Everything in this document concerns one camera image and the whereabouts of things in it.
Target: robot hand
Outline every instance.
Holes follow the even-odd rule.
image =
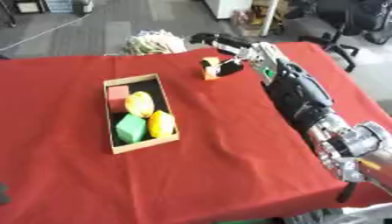
[[[191,43],[205,43],[237,60],[249,60],[276,109],[334,177],[349,183],[369,181],[392,194],[390,133],[375,122],[349,126],[333,110],[333,100],[322,86],[275,45],[211,33],[196,34]],[[348,185],[340,202],[353,189]]]

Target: green block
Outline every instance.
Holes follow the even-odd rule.
[[[142,141],[147,132],[147,122],[143,118],[128,114],[115,126],[115,130],[121,140],[133,144]]]

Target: cube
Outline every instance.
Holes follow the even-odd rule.
[[[147,122],[138,116],[127,114],[116,126],[118,137],[127,144],[142,141],[147,132]]]
[[[108,105],[112,113],[126,112],[125,98],[130,95],[128,85],[108,87]]]

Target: office chair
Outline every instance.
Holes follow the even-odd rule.
[[[376,15],[371,15],[363,11],[363,3],[365,3],[365,1],[319,0],[317,3],[317,16],[336,28],[337,31],[333,36],[330,33],[325,32],[321,38],[300,36],[298,41],[309,41],[320,45],[326,52],[337,53],[347,62],[348,66],[345,70],[350,73],[355,68],[352,57],[355,57],[360,49],[352,45],[339,44],[338,41],[340,37],[359,35],[365,30],[380,30],[383,26],[376,24]]]

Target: red block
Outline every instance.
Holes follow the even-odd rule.
[[[110,111],[114,112],[126,112],[125,109],[125,98],[130,95],[130,89],[128,86],[116,86],[108,87],[108,105]]]

